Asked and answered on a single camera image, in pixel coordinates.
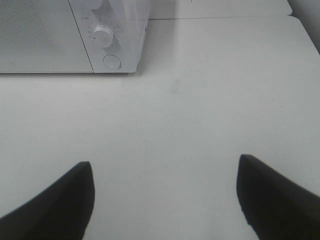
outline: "white table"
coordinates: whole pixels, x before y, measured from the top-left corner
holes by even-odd
[[[320,195],[319,80],[293,17],[151,21],[134,75],[1,75],[0,216],[91,161],[84,240],[257,240],[239,156]]]
[[[151,19],[288,16],[287,0],[151,0]]]

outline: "microwave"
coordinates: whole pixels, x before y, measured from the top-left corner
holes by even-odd
[[[134,73],[150,0],[0,0],[0,73]]]

